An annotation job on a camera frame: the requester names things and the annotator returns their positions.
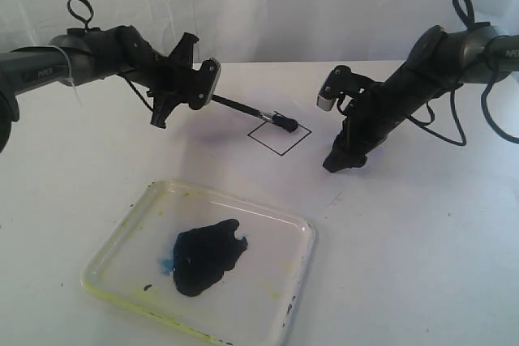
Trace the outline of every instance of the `black square outline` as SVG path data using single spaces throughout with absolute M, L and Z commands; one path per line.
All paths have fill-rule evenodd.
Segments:
M 295 144 L 293 144 L 291 147 L 289 147 L 287 150 L 285 150 L 283 153 L 279 153 L 278 151 L 272 149 L 270 146 L 266 145 L 265 143 L 261 142 L 259 139 L 257 138 L 254 138 L 252 136 L 253 133 L 255 133 L 257 130 L 259 130 L 261 127 L 265 126 L 267 124 L 267 122 L 263 122 L 262 124 L 260 124 L 259 126 L 257 126 L 253 131 L 251 131 L 249 134 L 247 134 L 247 137 L 251 137 L 252 139 L 254 139 L 257 143 L 260 143 L 262 144 L 263 146 L 265 146 L 267 149 L 269 150 L 272 150 L 273 152 L 275 152 L 279 157 L 283 157 L 286 153 L 288 153 L 289 151 L 291 151 L 294 147 L 298 146 L 308 135 L 311 134 L 311 130 L 310 129 L 307 129 L 305 126 L 303 125 L 299 125 L 299 127 L 302 127 L 303 129 L 305 129 L 306 131 L 308 131 L 304 137 L 302 137 L 299 141 L 297 141 Z

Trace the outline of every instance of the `paint stain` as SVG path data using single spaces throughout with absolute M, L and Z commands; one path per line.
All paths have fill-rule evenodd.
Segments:
M 182 295 L 198 296 L 234 269 L 248 245 L 245 237 L 238 240 L 234 236 L 239 225 L 236 219 L 228 219 L 178 235 L 173 249 L 173 280 Z

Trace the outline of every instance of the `drawn square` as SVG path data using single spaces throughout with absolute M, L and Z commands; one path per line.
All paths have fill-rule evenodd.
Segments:
M 311 130 L 305 126 L 299 125 L 296 131 L 289 133 L 272 123 L 264 122 L 251 131 L 248 136 L 277 155 L 284 156 L 310 134 Z

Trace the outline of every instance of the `white tabletop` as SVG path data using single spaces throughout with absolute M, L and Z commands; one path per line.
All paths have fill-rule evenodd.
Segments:
M 217 91 L 232 98 L 234 88 L 260 79 L 313 105 L 335 65 L 225 64 Z M 399 63 L 347 65 L 382 80 Z M 365 168 L 348 172 L 342 194 L 311 216 L 318 241 L 289 345 L 517 343 L 519 146 L 484 122 L 482 90 L 467 85 L 457 94 L 467 147 L 404 123 Z M 60 84 L 20 96 L 21 120 L 0 155 L 0 344 L 202 346 L 88 295 L 80 272 L 152 180 L 282 201 L 177 140 L 183 118 L 196 115 L 188 108 L 176 109 L 168 129 L 159 130 L 119 78 L 78 93 L 82 105 Z M 434 128 L 456 137 L 447 100 L 433 104 Z M 519 134 L 515 80 L 495 87 L 491 110 Z M 330 115 L 338 132 L 341 117 Z

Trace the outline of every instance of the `clear plastic tray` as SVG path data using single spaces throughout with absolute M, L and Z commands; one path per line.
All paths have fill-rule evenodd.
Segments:
M 197 297 L 177 291 L 169 269 L 177 235 L 237 219 L 248 248 Z M 84 287 L 115 304 L 216 345 L 278 345 L 285 338 L 313 228 L 296 216 L 176 181 L 152 183 L 84 271 Z

